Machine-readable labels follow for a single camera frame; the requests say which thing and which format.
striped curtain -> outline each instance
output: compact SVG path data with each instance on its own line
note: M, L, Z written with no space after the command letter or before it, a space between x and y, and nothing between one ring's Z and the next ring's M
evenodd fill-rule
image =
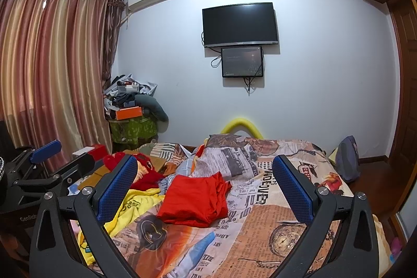
M111 147L101 75L108 0L0 0L0 120L16 147Z

baseboard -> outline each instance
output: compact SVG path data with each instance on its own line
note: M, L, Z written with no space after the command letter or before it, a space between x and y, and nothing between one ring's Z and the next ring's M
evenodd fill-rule
M359 165L374 162L388 162L388 157L386 155L383 155L376 157L359 158Z

mounted screen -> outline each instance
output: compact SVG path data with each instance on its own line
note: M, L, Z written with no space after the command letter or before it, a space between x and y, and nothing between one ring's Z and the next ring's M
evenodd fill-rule
M222 48L222 76L263 77L263 58L260 46Z
M272 3L203 9L204 46L278 44Z

yellow clothing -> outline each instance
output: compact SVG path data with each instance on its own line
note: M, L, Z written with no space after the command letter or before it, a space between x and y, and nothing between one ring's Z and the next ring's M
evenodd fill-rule
M144 214L154 205L162 202L165 196L158 196L159 192L161 192L159 189L149 189L146 191L129 190L113 220L104 224L104 228L109 236L114 237L137 217ZM95 259L88 248L82 231L78 234L77 241L87 265L94 263Z

backpack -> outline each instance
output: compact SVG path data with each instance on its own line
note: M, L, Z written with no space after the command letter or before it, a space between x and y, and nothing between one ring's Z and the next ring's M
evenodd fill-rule
M334 168L346 183L360 176L358 148L353 136L347 136L339 144Z

